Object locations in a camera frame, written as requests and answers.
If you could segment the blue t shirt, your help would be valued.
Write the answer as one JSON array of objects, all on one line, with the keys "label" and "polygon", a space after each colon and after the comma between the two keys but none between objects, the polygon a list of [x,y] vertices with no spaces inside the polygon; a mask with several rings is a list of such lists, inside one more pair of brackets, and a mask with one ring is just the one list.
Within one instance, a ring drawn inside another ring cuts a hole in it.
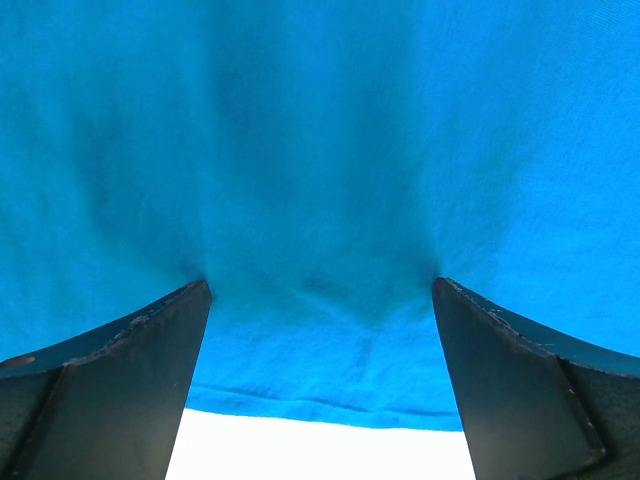
[{"label": "blue t shirt", "polygon": [[1,354],[195,280],[192,409],[456,430],[449,277],[639,351],[635,1],[5,1]]}]

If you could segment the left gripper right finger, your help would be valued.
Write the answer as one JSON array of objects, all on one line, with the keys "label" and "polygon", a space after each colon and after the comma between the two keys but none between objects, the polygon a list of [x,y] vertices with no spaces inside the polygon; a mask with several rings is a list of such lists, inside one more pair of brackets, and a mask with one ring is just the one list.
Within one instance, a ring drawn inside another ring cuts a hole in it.
[{"label": "left gripper right finger", "polygon": [[437,329],[478,479],[636,479],[639,360],[439,278]]}]

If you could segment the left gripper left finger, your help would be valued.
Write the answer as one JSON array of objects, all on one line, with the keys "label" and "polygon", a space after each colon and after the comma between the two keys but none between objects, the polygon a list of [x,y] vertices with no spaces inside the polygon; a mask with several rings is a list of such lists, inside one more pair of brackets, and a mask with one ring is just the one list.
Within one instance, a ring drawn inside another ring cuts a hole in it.
[{"label": "left gripper left finger", "polygon": [[192,282],[2,361],[2,478],[165,478],[211,304]]}]

